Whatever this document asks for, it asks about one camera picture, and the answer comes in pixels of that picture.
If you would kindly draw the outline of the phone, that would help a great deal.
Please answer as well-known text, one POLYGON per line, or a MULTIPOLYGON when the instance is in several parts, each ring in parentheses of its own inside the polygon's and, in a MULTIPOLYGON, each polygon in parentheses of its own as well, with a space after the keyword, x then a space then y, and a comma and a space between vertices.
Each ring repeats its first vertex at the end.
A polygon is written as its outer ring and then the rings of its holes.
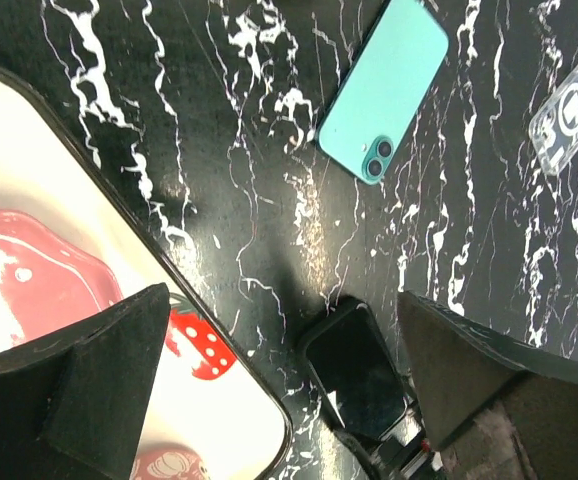
POLYGON ((379 183, 448 46, 421 2, 388 1, 318 127, 320 149, 364 183, 379 183))

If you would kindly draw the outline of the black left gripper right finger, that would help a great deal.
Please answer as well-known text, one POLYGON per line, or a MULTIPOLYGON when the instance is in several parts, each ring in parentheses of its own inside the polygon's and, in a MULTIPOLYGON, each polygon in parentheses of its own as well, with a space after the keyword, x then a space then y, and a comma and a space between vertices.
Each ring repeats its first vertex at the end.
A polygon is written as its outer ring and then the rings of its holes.
POLYGON ((401 335, 431 447, 450 479, 578 479, 578 362, 412 292, 401 335))

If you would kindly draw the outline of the clear transparent phone case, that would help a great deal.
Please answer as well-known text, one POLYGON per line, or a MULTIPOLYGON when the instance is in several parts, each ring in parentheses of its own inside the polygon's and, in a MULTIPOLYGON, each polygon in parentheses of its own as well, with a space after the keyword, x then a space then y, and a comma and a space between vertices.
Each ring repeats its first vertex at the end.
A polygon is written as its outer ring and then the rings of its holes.
POLYGON ((559 175, 578 151, 578 65, 538 109, 528 134, 542 171, 559 175))

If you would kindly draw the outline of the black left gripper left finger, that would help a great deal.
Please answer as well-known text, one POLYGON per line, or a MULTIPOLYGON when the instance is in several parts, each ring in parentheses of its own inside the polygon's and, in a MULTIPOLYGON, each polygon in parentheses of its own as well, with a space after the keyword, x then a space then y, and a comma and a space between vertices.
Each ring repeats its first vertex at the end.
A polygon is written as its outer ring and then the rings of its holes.
POLYGON ((170 314, 151 285, 0 353, 0 479, 127 479, 170 314))

